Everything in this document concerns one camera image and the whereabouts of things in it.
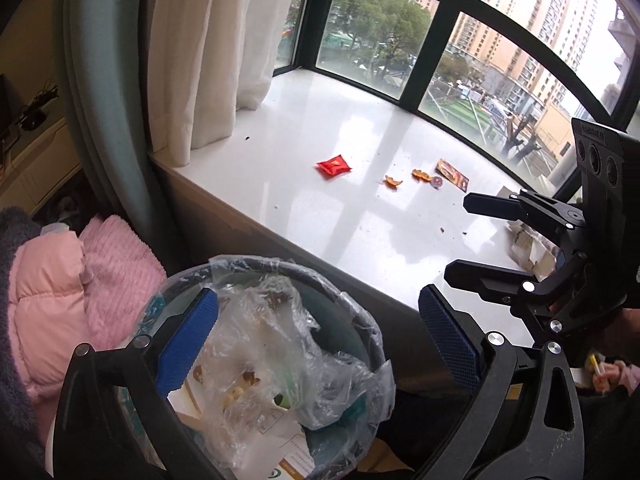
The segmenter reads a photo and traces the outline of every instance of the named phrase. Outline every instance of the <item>gray fuzzy blanket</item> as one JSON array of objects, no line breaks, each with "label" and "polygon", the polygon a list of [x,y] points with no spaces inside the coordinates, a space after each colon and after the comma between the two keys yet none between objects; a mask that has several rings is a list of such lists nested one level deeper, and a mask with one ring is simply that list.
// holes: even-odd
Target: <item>gray fuzzy blanket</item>
[{"label": "gray fuzzy blanket", "polygon": [[44,464],[44,448],[38,436],[38,422],[22,381],[15,368],[8,334],[9,272],[15,252],[23,243],[40,234],[40,226],[22,209],[0,211],[0,410],[29,454]]}]

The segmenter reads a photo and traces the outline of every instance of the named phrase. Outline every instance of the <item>debris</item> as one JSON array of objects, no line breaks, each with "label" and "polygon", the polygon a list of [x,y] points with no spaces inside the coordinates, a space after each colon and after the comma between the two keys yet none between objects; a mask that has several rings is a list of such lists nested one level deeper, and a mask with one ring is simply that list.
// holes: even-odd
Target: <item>debris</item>
[{"label": "debris", "polygon": [[351,171],[349,165],[344,161],[341,155],[334,156],[324,162],[318,162],[318,168],[324,171],[329,176],[340,175],[347,171]]},{"label": "debris", "polygon": [[402,180],[394,180],[388,175],[385,175],[385,182],[389,187],[394,189],[402,184]]},{"label": "debris", "polygon": [[455,184],[456,187],[460,188],[466,193],[466,187],[469,184],[469,179],[452,165],[450,165],[446,160],[441,158],[436,165],[436,170],[444,178]]},{"label": "debris", "polygon": [[432,177],[430,177],[428,173],[425,173],[422,170],[413,170],[411,174],[418,180],[423,180],[425,182],[429,182],[432,179]]},{"label": "debris", "polygon": [[432,176],[429,184],[431,184],[431,187],[438,189],[442,187],[442,179],[439,176]]}]

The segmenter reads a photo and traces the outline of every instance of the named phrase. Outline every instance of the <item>pink puffer jacket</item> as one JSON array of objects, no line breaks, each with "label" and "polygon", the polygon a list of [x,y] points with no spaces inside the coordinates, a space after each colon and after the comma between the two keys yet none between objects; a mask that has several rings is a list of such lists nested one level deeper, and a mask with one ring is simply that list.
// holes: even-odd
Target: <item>pink puffer jacket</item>
[{"label": "pink puffer jacket", "polygon": [[46,439],[75,347],[116,348],[166,278],[164,269],[117,216],[82,232],[34,238],[9,275],[8,331],[16,369]]},{"label": "pink puffer jacket", "polygon": [[89,340],[84,275],[82,246],[74,232],[39,236],[15,255],[9,274],[9,338],[33,402],[60,391],[74,348]]}]

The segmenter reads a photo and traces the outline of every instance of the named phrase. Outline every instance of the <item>trash can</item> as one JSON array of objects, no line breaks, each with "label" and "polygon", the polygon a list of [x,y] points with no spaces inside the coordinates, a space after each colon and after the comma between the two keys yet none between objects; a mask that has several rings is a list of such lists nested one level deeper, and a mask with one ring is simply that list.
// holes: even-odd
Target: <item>trash can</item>
[{"label": "trash can", "polygon": [[[167,279],[146,306],[132,338],[140,334],[153,336],[170,316],[183,313],[204,287],[219,291],[229,286],[255,286],[268,274],[280,274],[290,279],[300,294],[303,307],[320,326],[320,330],[313,332],[313,338],[323,351],[330,354],[344,352],[354,356],[375,372],[379,380],[380,387],[360,396],[336,423],[320,430],[305,429],[309,453],[315,463],[315,469],[308,478],[341,478],[366,455],[379,423],[390,416],[396,388],[376,321],[324,276],[309,268],[274,258],[217,256],[207,264]],[[118,389],[118,400],[127,425],[147,461],[162,466],[125,388]],[[188,428],[188,431],[222,475],[233,480],[235,477],[231,470],[220,466],[207,449],[203,434],[192,428]]]}]

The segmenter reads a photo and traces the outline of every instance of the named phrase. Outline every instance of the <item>white curtain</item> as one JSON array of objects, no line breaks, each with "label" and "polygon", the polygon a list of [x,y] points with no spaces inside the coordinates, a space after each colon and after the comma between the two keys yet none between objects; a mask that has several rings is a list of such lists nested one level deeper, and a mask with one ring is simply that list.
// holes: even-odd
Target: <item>white curtain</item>
[{"label": "white curtain", "polygon": [[180,166],[269,91],[290,0],[156,0],[147,94],[153,150]]}]

